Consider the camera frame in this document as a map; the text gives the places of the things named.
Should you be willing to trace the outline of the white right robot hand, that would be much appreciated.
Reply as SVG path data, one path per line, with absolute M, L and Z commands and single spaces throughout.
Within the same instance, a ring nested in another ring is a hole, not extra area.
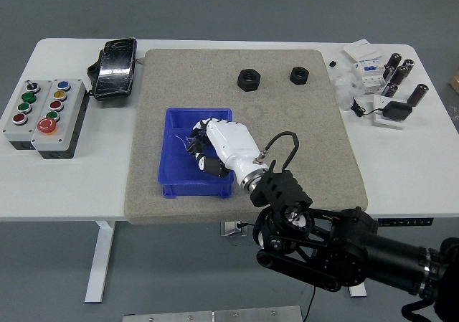
M 261 180 L 268 167 L 257 157 L 260 150 L 247 127 L 217 118 L 200 120 L 186 147 L 201 171 L 219 178 L 234 172 L 243 189 Z

